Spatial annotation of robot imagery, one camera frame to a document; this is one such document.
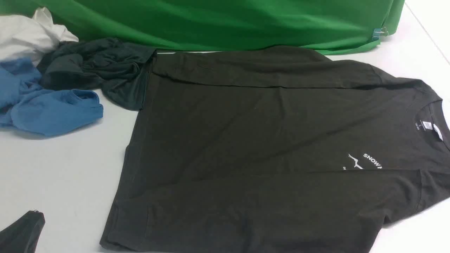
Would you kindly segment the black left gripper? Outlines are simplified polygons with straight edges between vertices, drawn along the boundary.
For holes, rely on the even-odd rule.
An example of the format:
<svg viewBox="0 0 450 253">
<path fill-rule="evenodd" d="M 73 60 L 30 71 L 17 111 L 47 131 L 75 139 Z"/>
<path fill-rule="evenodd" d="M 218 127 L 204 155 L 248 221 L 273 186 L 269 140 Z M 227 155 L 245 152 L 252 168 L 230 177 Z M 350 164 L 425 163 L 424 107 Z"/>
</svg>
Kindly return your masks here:
<svg viewBox="0 0 450 253">
<path fill-rule="evenodd" d="M 1 253 L 35 253 L 45 225 L 44 214 L 28 211 L 0 232 Z"/>
</svg>

